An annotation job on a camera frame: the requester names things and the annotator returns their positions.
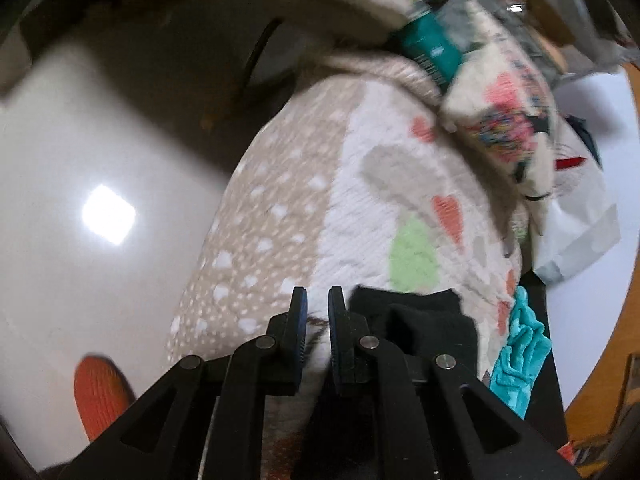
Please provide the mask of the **black pants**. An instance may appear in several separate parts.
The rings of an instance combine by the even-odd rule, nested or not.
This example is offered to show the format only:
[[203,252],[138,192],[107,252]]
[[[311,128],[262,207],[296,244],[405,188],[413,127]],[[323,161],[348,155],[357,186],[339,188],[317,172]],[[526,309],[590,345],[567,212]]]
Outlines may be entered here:
[[451,289],[416,295],[358,286],[348,307],[367,320],[373,336],[394,344],[406,356],[434,358],[446,353],[477,371],[476,325],[462,313],[460,297]]

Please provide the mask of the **orange slipper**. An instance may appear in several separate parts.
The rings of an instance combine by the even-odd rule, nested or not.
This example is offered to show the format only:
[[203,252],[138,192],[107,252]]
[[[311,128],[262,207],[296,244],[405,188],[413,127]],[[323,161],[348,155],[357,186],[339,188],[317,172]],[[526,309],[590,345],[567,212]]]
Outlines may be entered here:
[[74,398],[90,442],[96,440],[134,403],[124,374],[104,356],[89,354],[76,366]]

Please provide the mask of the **teal fuzzy cloth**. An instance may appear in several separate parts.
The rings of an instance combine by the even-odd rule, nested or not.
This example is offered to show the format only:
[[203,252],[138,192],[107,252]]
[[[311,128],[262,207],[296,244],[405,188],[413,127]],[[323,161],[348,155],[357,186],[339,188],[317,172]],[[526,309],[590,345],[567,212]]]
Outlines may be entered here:
[[518,285],[508,317],[508,338],[489,379],[489,390],[515,414],[525,418],[535,382],[552,349],[544,323],[529,307],[526,289]]

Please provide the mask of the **heart pattern quilt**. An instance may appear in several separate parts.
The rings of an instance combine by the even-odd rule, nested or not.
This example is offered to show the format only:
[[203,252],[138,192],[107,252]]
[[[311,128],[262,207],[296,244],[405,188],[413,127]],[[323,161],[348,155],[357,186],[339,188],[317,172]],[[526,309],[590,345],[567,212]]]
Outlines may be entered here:
[[308,294],[302,388],[266,405],[262,476],[286,479],[330,360],[328,292],[452,289],[490,374],[522,268],[526,210],[508,179],[439,129],[434,87],[408,62],[332,54],[306,70],[228,183],[167,343],[215,359]]

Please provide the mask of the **floral bird cushion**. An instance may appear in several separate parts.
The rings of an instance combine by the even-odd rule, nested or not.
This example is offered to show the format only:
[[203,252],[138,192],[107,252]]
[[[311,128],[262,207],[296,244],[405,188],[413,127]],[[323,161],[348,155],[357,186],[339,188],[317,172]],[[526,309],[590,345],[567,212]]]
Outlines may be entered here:
[[552,192],[555,102],[510,32],[475,0],[464,4],[472,50],[442,99],[440,116],[484,152],[531,203]]

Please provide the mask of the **teal box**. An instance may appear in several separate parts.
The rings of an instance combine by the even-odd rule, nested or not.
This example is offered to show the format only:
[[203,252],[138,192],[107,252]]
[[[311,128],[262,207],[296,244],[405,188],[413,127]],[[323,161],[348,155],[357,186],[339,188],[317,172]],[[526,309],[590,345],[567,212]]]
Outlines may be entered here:
[[462,53],[428,6],[418,6],[399,32],[402,52],[423,68],[446,92],[462,64]]

